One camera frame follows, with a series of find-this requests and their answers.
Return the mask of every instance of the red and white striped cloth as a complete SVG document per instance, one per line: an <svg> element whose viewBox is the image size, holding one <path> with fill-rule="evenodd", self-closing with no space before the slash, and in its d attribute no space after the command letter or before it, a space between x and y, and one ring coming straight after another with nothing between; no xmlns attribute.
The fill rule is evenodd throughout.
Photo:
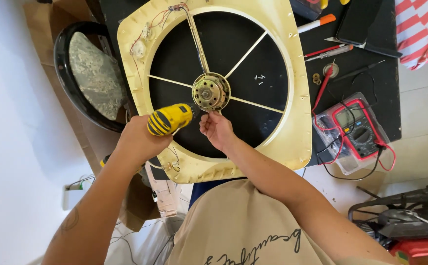
<svg viewBox="0 0 428 265"><path fill-rule="evenodd" d="M400 63L411 70L428 63L428 0L395 0Z"/></svg>

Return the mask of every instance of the hand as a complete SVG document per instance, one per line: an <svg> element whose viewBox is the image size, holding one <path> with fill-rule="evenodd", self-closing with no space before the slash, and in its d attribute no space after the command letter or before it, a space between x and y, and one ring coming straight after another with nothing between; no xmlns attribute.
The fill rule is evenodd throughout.
<svg viewBox="0 0 428 265"><path fill-rule="evenodd" d="M232 123L217 111L203 115L199 126L202 134L207 136L211 144L223 153L238 139L232 129Z"/></svg>
<svg viewBox="0 0 428 265"><path fill-rule="evenodd" d="M172 135L160 137L148 132L147 121L149 117L149 115L144 115L131 118L124 128L111 158L117 156L124 163L129 163L137 168L170 145L173 141Z"/></svg>

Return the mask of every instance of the cream plastic fan frame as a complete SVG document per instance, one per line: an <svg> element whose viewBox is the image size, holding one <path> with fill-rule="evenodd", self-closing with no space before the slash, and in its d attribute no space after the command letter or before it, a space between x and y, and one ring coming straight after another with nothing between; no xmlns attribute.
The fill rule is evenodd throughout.
<svg viewBox="0 0 428 265"><path fill-rule="evenodd" d="M124 19L118 29L117 37L124 69L140 115L150 114L154 111L150 99L149 78L169 81L150 75L150 68L156 49L171 29L187 19L186 12L174 11L168 17L163 30L161 26L151 29L149 37L143 40L146 48L143 57L139 59L136 56L133 57L129 51L146 24L150 23L161 11L176 4L179 4L179 1L151 0ZM306 166L311 158L311 105L301 42L289 1L190 0L187 5L190 9L189 15L223 11L246 17L262 27L265 33L275 41L288 72L288 98L285 110L279 110L283 112L283 116L275 130L256 149L292 170ZM137 62L141 79L134 61ZM183 84L176 80L170 82L179 84L178 89L180 90L192 87L192 84ZM175 141L170 144L169 148L171 150L165 149L158 155L158 159L167 176L176 183L196 183L244 176L229 159L203 157L186 150ZM179 157L178 165L173 151L176 151ZM179 167L179 172L174 170L173 163Z"/></svg>

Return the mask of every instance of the red multimeter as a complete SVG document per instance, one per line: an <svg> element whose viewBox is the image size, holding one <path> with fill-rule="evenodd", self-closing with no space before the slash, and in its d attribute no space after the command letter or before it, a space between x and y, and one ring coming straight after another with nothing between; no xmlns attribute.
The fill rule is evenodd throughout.
<svg viewBox="0 0 428 265"><path fill-rule="evenodd" d="M359 160L365 160L371 156L377 155L379 147L375 141L381 142L370 115L365 110L365 106L360 99L354 99L341 106L333 112L332 117L337 126L342 129L342 136L345 144L353 151Z"/></svg>

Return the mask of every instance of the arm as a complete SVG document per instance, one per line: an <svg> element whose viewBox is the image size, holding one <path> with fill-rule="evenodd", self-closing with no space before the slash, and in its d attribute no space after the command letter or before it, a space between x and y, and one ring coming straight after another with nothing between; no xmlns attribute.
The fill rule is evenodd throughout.
<svg viewBox="0 0 428 265"><path fill-rule="evenodd" d="M286 205L331 259L357 256L398 264L380 244L341 216L309 182L237 138L232 124L219 113L204 115L200 126L214 147L224 152L261 193Z"/></svg>
<svg viewBox="0 0 428 265"><path fill-rule="evenodd" d="M173 140L149 134L147 119L135 116L126 125L111 158L58 228L42 265L104 263L130 180Z"/></svg>

